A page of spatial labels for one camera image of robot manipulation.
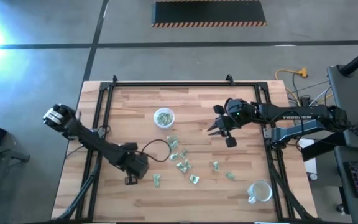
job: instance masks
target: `black floor mat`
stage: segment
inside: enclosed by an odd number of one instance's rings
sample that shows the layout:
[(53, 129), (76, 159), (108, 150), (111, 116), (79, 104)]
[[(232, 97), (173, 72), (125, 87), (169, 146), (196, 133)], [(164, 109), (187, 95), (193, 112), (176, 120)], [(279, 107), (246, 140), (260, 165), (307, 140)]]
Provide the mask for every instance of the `black floor mat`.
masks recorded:
[(266, 26), (258, 0), (161, 0), (153, 3), (152, 27)]

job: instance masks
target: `concrete floor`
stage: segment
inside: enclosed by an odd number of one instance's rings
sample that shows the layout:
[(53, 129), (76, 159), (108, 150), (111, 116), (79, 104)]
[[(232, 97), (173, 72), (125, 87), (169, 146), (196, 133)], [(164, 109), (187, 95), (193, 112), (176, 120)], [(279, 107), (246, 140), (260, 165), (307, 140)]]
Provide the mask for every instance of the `concrete floor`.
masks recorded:
[[(150, 27), (153, 0), (110, 0), (100, 42), (358, 40), (358, 0), (261, 0), (267, 27)], [(0, 0), (0, 44), (90, 44), (102, 0)], [(42, 124), (54, 103), (76, 107), (90, 49), (0, 50), (0, 127), (17, 139), (28, 164), (12, 168), (0, 189), (0, 223), (50, 218), (67, 141)], [(281, 68), (308, 69), (298, 89), (327, 80), (326, 67), (358, 55), (358, 45), (98, 49), (90, 80), (271, 80)], [(290, 74), (280, 78), (293, 89)], [(328, 83), (301, 91), (316, 97)], [(318, 158), (318, 166), (335, 162)], [(312, 185), (318, 215), (335, 211), (337, 188)]]

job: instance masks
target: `green candy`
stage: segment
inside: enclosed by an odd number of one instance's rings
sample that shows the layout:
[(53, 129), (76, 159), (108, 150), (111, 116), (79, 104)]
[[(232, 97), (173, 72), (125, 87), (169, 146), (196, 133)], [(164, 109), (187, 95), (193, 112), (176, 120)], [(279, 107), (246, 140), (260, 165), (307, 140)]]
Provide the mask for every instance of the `green candy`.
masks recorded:
[(169, 159), (175, 161), (176, 159), (178, 159), (178, 153), (171, 154), (171, 156), (169, 156)]
[(224, 174), (229, 180), (234, 180), (234, 174), (232, 174), (231, 172), (227, 172)]
[(197, 184), (199, 179), (200, 178), (197, 177), (196, 175), (191, 175), (190, 178), (189, 178), (190, 182), (192, 182), (193, 184)]
[(188, 153), (188, 150), (187, 150), (187, 148), (185, 148), (185, 150), (183, 150), (183, 151), (180, 153), (180, 157), (182, 157), (183, 159), (186, 159), (187, 153)]
[(179, 162), (179, 163), (177, 164), (177, 168), (178, 168), (180, 171), (182, 171), (184, 174), (186, 174), (186, 172), (187, 172), (187, 170), (188, 170), (187, 166), (184, 165), (182, 162)]
[(171, 147), (171, 151), (175, 150), (178, 147), (178, 137), (177, 136), (167, 136), (167, 141)]
[(160, 174), (154, 174), (153, 175), (153, 180), (154, 180), (154, 187), (159, 187), (160, 186)]
[(188, 170), (190, 170), (193, 167), (192, 165), (190, 165), (187, 159), (185, 160), (185, 166), (187, 167)]
[(160, 113), (157, 117), (157, 123), (166, 126), (172, 122), (172, 116), (169, 113)]
[(219, 171), (219, 163), (217, 161), (213, 162), (212, 166), (214, 166), (214, 171), (216, 171), (216, 172)]

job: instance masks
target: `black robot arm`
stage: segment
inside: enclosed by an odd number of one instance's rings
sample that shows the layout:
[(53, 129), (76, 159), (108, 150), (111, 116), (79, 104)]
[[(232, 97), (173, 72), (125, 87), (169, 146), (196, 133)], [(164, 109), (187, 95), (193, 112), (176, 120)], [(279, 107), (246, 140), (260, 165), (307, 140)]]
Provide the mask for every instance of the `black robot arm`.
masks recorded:
[(219, 131), (209, 135), (219, 134), (226, 138), (228, 147), (237, 145), (230, 131), (241, 128), (245, 124), (272, 124), (280, 120), (300, 119), (301, 125), (288, 129), (265, 129), (264, 135), (271, 139), (273, 146), (285, 147), (286, 143), (294, 137), (315, 133), (321, 130), (340, 132), (350, 127), (346, 112), (336, 106), (304, 106), (304, 107), (278, 107), (266, 103), (248, 103), (242, 99), (227, 99), (224, 106), (214, 106), (214, 111), (219, 115), (214, 124), (208, 129)]
[(109, 143), (93, 130), (84, 127), (75, 117), (75, 111), (65, 105), (55, 105), (43, 117), (44, 123), (66, 138), (76, 136), (87, 149), (99, 151), (118, 169), (127, 172), (128, 178), (143, 178), (149, 169), (147, 156), (138, 153), (136, 143), (117, 145)]

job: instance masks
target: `wooden tabletop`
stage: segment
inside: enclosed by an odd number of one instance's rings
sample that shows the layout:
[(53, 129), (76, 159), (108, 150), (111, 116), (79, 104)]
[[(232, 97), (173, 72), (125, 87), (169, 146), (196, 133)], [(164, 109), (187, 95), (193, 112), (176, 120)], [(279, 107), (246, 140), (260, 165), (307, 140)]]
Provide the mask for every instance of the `wooden tabletop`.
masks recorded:
[[(272, 103), (288, 106), (283, 82), (267, 82)], [(78, 110), (82, 112), (81, 122), (88, 128), (93, 122), (99, 84), (84, 82), (81, 92)], [(206, 132), (216, 117), (212, 107), (223, 105), (229, 97), (256, 101), (252, 87), (114, 88), (109, 115), (111, 132), (106, 140), (117, 144), (137, 142), (139, 148), (143, 148), (153, 139), (177, 135), (179, 146), (175, 152), (187, 147), (189, 153), (186, 158), (193, 168), (183, 174), (175, 166), (184, 161), (182, 158), (163, 163), (149, 159), (150, 169), (145, 177), (137, 185), (126, 186), (125, 173), (103, 159), (94, 221), (277, 221), (272, 199), (253, 205), (248, 203), (247, 189), (253, 182), (265, 180), (270, 183), (260, 126), (248, 124), (233, 131), (238, 145), (230, 149), (226, 147), (224, 138), (208, 136)], [(175, 123), (170, 130), (161, 130), (154, 124), (153, 115), (161, 107), (168, 107), (175, 113)], [(278, 123), (279, 126), (289, 124), (291, 122)], [(68, 153), (78, 146), (78, 142), (70, 142)], [(145, 152), (163, 159), (168, 149), (164, 143), (156, 142)], [(301, 154), (294, 147), (288, 147), (283, 156), (291, 190), (307, 211), (316, 216)], [(66, 159), (52, 217), (62, 214), (78, 193), (85, 158), (86, 149), (80, 149)], [(219, 162), (219, 172), (213, 171), (213, 161)], [(225, 178), (225, 172), (232, 172), (235, 181)], [(154, 174), (161, 175), (159, 188), (154, 186)], [(189, 181), (191, 174), (200, 177), (196, 185)], [(282, 194), (280, 198), (286, 213)], [(85, 204), (84, 211), (87, 211), (88, 203)]]

